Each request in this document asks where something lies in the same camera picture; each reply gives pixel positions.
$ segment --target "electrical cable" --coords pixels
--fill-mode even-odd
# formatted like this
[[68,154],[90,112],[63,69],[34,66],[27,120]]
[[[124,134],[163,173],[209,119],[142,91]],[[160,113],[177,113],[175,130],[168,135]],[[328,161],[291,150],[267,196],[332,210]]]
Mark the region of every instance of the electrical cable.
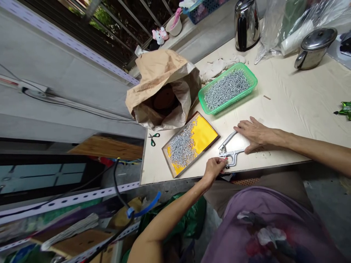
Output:
[[[40,92],[45,93],[44,91],[42,91],[41,89],[39,89],[39,88],[36,87],[35,85],[33,85],[33,84],[31,84],[31,83],[28,83],[28,82],[26,82],[26,81],[20,79],[19,77],[17,77],[15,74],[13,74],[9,69],[7,69],[7,68],[6,68],[4,65],[2,65],[1,63],[0,63],[0,66],[1,66],[2,68],[4,68],[8,73],[10,73],[10,74],[11,74],[15,79],[17,79],[18,81],[22,81],[22,82],[24,82],[24,83],[26,83],[26,84],[28,84],[28,85],[31,85],[32,87],[36,88],[36,89],[39,90]],[[25,94],[25,95],[27,95],[27,96],[29,96],[29,97],[31,97],[31,98],[33,98],[33,99],[36,99],[36,100],[41,100],[41,101],[43,101],[43,102],[47,102],[47,103],[50,103],[50,104],[56,104],[56,105],[66,106],[66,107],[69,107],[69,108],[73,108],[73,109],[76,109],[76,110],[84,111],[84,112],[86,112],[86,113],[90,113],[90,114],[93,114],[93,115],[102,117],[102,118],[105,118],[105,119],[110,119],[110,120],[113,120],[113,121],[131,121],[131,122],[135,122],[135,120],[128,120],[128,119],[126,119],[126,120],[124,120],[124,119],[113,119],[113,118],[109,118],[109,117],[105,117],[105,116],[102,116],[102,115],[93,113],[93,112],[91,112],[91,111],[87,111],[87,110],[83,110],[83,109],[80,109],[80,108],[76,108],[76,107],[73,107],[73,106],[70,106],[70,105],[66,105],[66,104],[63,104],[63,103],[56,103],[56,102],[50,102],[50,101],[43,100],[43,99],[38,99],[38,98],[36,98],[36,97],[34,97],[34,96],[31,96],[31,95],[27,94],[27,93],[26,93],[26,90],[22,90],[22,93]]]
[[100,116],[100,117],[103,117],[105,119],[110,119],[110,120],[114,120],[114,121],[135,121],[135,120],[123,120],[123,119],[113,119],[113,118],[108,118],[108,117],[105,117],[105,116],[102,116],[102,115],[99,115],[99,114],[96,114],[96,113],[93,113],[91,111],[87,111],[87,110],[83,110],[83,109],[80,109],[80,108],[76,108],[76,107],[73,107],[73,106],[70,106],[70,105],[66,105],[66,104],[62,104],[62,103],[57,103],[57,102],[50,102],[50,101],[47,101],[47,100],[42,100],[42,99],[38,99],[34,96],[31,96],[29,95],[28,93],[26,93],[26,91],[24,90],[22,92],[23,94],[33,98],[33,99],[36,99],[36,100],[40,100],[40,101],[43,101],[43,102],[47,102],[47,103],[50,103],[50,104],[56,104],[56,105],[61,105],[61,106],[66,106],[66,107],[69,107],[69,108],[73,108],[73,109],[76,109],[76,110],[80,110],[80,111],[85,111],[87,113],[90,113],[90,114],[93,114],[93,115],[96,115],[96,116]]
[[67,195],[67,194],[69,194],[69,193],[71,193],[71,192],[77,191],[77,190],[79,190],[79,189],[81,189],[81,188],[87,186],[88,184],[90,184],[91,182],[93,182],[94,180],[96,180],[99,176],[101,176],[103,173],[105,173],[106,171],[108,171],[111,167],[112,167],[112,166],[107,167],[107,168],[104,169],[101,173],[99,173],[97,176],[95,176],[94,178],[92,178],[91,180],[89,180],[88,182],[86,182],[85,184],[83,184],[83,185],[81,185],[81,186],[79,186],[79,187],[76,187],[76,188],[74,188],[74,189],[71,189],[71,190],[69,190],[68,192],[65,192],[65,193],[63,193],[63,194],[60,194],[59,196],[57,196],[57,197],[55,197],[55,198],[53,198],[53,199],[51,199],[51,200],[49,200],[49,201],[43,203],[42,205],[38,205],[38,206],[35,206],[35,207],[32,207],[32,208],[25,209],[25,210],[21,210],[21,211],[18,211],[18,212],[15,212],[15,213],[11,213],[11,214],[0,215],[0,218],[7,217],[7,216],[13,216],[13,215],[17,215],[17,214],[22,214],[22,213],[24,213],[24,212],[27,212],[27,211],[30,211],[30,210],[34,210],[34,209],[39,209],[39,208],[41,208],[43,205],[47,205],[48,203],[51,203],[51,202],[53,202],[53,201],[55,201],[55,200],[57,200],[57,199],[59,199],[59,198],[62,198],[62,197],[64,197],[65,195]]
[[[120,199],[121,203],[125,207],[127,207],[127,209],[129,209],[130,206],[123,200],[121,193],[118,190],[118,185],[116,181],[116,169],[117,169],[118,162],[119,162],[119,158],[117,159],[116,165],[113,170],[114,187],[116,188],[116,194]],[[134,220],[134,211],[131,214],[131,218],[129,222],[120,231],[118,231],[115,235],[113,235],[106,243],[104,243],[101,247],[99,247],[93,254],[91,254],[86,260],[84,260],[84,263],[90,263],[97,255],[99,255],[102,251],[104,251],[124,230],[126,230],[131,225],[133,220]]]
[[11,74],[15,79],[17,79],[18,81],[22,81],[22,82],[24,82],[24,83],[27,83],[28,85],[31,85],[32,87],[36,88],[37,90],[39,90],[39,91],[45,93],[44,91],[42,91],[41,89],[39,89],[37,86],[34,86],[33,84],[30,84],[30,83],[28,83],[28,82],[26,82],[26,81],[24,81],[24,80],[21,80],[19,77],[17,77],[15,74],[13,74],[8,68],[6,68],[3,64],[0,63],[0,66],[1,66],[2,68],[4,68],[8,73],[10,73],[10,74]]

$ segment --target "stainless steel pot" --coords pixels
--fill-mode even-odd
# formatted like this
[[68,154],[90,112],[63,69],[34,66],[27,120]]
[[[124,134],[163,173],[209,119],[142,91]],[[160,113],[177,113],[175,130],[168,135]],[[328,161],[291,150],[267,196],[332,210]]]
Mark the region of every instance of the stainless steel pot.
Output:
[[330,44],[336,39],[337,30],[332,27],[318,28],[309,33],[301,43],[295,68],[306,70],[315,68],[322,60]]

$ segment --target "plastic bag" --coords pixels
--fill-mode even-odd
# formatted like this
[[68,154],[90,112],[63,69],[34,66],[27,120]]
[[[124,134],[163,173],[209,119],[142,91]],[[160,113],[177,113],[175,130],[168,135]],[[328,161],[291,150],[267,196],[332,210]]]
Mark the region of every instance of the plastic bag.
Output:
[[[168,206],[171,202],[178,199],[185,193],[178,193],[172,196],[167,203],[163,203],[149,212],[147,212],[144,216],[142,216],[138,233],[140,235],[147,225],[153,220],[155,216],[161,212],[166,206]],[[166,243],[176,234],[182,234],[184,237],[199,239],[202,228],[205,222],[206,215],[206,199],[202,196],[200,199],[185,213],[182,219],[178,222],[178,224],[173,228],[172,232],[167,236],[163,243]],[[126,263],[128,261],[129,253],[131,250],[128,250],[121,260],[122,263]]]
[[127,91],[129,113],[153,131],[183,127],[201,89],[198,68],[169,49],[144,53],[135,62],[141,81]]
[[288,55],[316,27],[332,26],[342,34],[351,26],[350,0],[270,0],[255,64],[264,56]]

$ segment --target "hand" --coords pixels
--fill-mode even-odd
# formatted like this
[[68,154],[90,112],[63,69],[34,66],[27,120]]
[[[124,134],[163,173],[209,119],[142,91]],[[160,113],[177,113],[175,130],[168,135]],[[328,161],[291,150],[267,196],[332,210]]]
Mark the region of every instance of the hand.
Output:
[[205,174],[202,180],[210,188],[219,174],[224,174],[223,168],[227,165],[227,160],[219,157],[210,158],[206,163]]
[[250,116],[250,121],[240,121],[238,126],[234,126],[241,135],[244,135],[250,141],[250,145],[246,147],[245,153],[249,154],[252,150],[268,144],[270,138],[275,136],[275,129],[268,128],[262,123],[258,122],[254,117]]

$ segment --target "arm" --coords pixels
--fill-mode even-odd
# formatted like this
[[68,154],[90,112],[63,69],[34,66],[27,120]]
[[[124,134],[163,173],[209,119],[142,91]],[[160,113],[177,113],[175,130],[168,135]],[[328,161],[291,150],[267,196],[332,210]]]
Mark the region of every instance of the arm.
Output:
[[250,119],[252,122],[240,121],[238,126],[234,127],[234,130],[250,140],[250,145],[245,149],[246,154],[261,145],[273,144],[300,153],[351,178],[350,148],[268,128],[254,117]]
[[165,207],[135,240],[128,263],[163,262],[162,242],[178,224],[184,214],[211,187],[219,173],[226,166],[226,160],[219,157],[207,161],[204,176],[183,196]]

